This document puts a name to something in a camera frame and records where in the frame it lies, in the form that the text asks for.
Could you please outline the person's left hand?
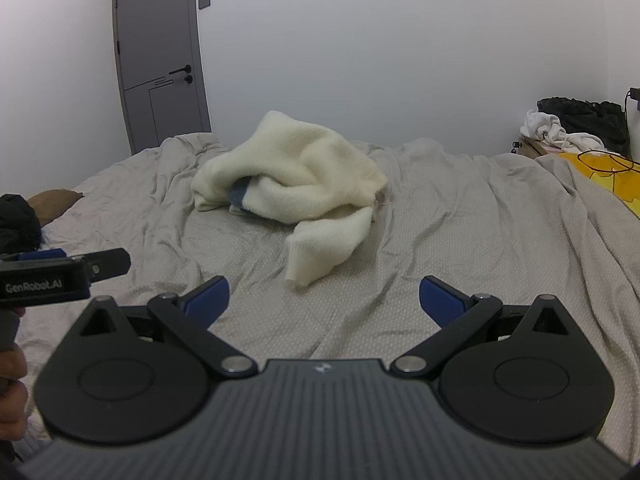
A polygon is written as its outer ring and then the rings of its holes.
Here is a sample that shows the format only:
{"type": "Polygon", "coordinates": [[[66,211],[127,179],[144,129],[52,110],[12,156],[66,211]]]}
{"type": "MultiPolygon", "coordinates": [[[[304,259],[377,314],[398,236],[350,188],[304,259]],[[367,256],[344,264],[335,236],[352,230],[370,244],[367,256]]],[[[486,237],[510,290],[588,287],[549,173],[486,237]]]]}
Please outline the person's left hand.
{"type": "Polygon", "coordinates": [[[24,352],[14,342],[11,347],[1,347],[1,378],[6,380],[6,390],[1,395],[1,440],[21,440],[27,424],[27,388],[22,379],[27,375],[24,352]]]}

